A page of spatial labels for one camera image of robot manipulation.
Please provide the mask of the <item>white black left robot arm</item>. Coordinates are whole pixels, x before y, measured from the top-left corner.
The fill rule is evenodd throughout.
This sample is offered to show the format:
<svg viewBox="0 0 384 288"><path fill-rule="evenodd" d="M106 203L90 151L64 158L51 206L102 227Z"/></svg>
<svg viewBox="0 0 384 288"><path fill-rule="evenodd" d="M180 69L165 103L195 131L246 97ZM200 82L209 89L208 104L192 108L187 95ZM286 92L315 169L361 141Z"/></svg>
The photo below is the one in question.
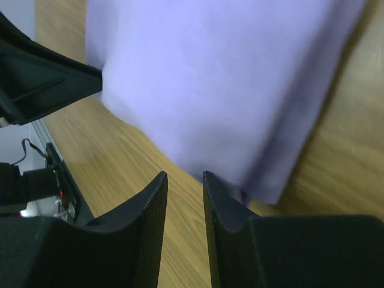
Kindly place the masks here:
<svg viewBox="0 0 384 288"><path fill-rule="evenodd" d="M1 16L1 127L34 122L101 90L100 70L36 43ZM43 169L21 173L17 163L1 163L2 214L52 196L77 205L76 196L60 186L62 163L50 152L39 153Z"/></svg>

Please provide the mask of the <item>lavender t-shirt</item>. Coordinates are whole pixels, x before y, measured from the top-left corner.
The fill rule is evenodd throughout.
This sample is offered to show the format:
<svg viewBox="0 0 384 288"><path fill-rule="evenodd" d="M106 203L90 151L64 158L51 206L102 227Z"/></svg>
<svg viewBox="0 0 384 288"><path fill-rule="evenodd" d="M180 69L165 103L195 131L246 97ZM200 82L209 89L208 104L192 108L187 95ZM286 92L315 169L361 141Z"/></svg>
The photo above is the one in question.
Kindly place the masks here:
<svg viewBox="0 0 384 288"><path fill-rule="evenodd" d="M99 99L197 180L279 201L365 1L88 1Z"/></svg>

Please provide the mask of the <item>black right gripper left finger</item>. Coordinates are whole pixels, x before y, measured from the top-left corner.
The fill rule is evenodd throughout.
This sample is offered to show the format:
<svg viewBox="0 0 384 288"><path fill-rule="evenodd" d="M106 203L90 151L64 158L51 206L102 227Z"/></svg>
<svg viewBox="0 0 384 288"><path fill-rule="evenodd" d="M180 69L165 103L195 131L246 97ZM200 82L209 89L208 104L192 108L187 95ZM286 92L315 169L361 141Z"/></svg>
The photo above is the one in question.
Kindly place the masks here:
<svg viewBox="0 0 384 288"><path fill-rule="evenodd" d="M2 287L157 287L167 174L76 226L53 217L1 220Z"/></svg>

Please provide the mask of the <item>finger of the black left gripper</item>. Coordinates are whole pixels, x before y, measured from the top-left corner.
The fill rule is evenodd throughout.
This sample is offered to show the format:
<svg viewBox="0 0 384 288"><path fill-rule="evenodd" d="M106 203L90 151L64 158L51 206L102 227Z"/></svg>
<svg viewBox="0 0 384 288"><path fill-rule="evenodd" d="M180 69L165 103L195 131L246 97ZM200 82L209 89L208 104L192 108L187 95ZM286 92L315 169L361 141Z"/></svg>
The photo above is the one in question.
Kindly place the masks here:
<svg viewBox="0 0 384 288"><path fill-rule="evenodd" d="M1 125L25 125L102 90L101 71L28 38L1 16Z"/></svg>

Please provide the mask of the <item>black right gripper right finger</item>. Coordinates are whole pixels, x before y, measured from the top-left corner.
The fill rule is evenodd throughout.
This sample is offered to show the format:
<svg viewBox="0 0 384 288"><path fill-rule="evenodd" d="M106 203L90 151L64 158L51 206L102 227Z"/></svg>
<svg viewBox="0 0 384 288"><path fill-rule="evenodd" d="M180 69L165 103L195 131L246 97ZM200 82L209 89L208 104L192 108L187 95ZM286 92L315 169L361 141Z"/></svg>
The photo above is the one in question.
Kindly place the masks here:
<svg viewBox="0 0 384 288"><path fill-rule="evenodd" d="M368 215L261 217L203 174L213 287L382 287L383 222Z"/></svg>

